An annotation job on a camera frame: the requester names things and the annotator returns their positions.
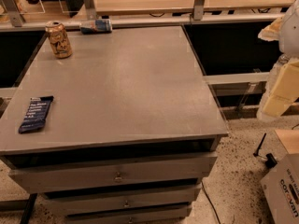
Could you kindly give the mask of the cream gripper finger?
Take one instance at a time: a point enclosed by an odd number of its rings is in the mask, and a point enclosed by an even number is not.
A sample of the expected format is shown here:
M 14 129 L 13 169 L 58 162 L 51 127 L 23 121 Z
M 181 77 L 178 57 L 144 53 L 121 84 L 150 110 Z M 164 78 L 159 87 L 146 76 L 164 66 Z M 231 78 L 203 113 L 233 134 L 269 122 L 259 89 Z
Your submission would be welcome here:
M 282 66 L 271 94 L 283 102 L 294 102 L 299 97 L 299 62 Z
M 287 99 L 282 96 L 270 96 L 266 99 L 262 112 L 267 116 L 277 118 L 281 116 L 295 101 L 295 97 Z

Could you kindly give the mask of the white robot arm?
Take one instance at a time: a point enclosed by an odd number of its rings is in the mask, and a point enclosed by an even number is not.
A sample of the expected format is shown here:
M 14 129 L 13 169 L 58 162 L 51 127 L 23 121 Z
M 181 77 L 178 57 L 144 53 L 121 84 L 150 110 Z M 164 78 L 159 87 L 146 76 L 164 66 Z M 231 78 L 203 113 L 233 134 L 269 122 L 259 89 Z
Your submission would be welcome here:
M 284 16 L 263 28 L 258 37 L 276 40 L 282 52 L 270 70 L 257 112 L 258 119 L 273 120 L 299 98 L 299 0 L 295 0 Z

